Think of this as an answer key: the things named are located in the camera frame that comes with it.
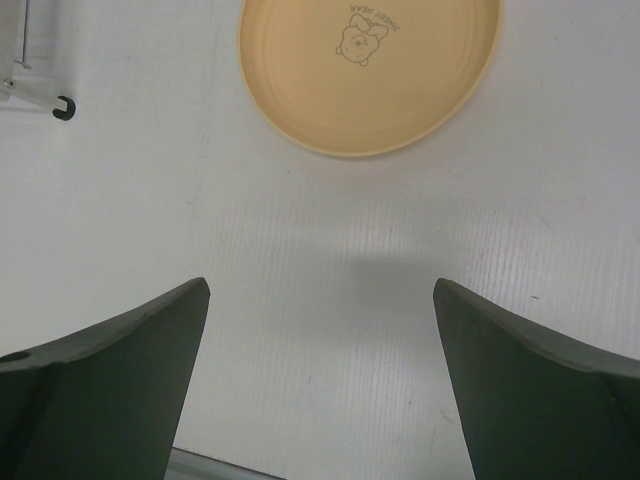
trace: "white rack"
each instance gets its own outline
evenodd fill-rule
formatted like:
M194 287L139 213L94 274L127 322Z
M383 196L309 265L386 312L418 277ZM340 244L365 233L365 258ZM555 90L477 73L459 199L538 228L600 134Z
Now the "white rack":
M35 85L15 78L13 69L20 64L30 69L28 63L28 38L30 25L30 0L0 0L0 101L12 96L50 111L59 120L70 120L76 111L75 102L63 95L54 96ZM15 58L18 38L22 37L20 58Z

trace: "round plate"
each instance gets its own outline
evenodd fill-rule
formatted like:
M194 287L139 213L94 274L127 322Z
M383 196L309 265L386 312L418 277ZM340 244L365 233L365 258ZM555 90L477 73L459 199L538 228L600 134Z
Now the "round plate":
M312 150L388 152L464 104L495 50L501 0L245 0L244 78L267 119Z

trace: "bear drawing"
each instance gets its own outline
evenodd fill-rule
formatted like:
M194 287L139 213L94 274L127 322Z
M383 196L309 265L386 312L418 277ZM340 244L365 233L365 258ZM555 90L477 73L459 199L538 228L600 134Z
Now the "bear drawing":
M336 48L336 53L364 67L388 33L386 26L373 24L362 15L355 14L342 32L342 42Z

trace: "white table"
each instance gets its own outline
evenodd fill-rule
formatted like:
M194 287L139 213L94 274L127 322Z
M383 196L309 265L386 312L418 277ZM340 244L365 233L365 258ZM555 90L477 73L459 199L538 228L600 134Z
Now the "white table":
M204 275L177 445L291 480L472 478L440 276L640 358L638 2L507 0L468 106L372 162L265 124L238 0L60 3L78 116L0 128L0 354Z

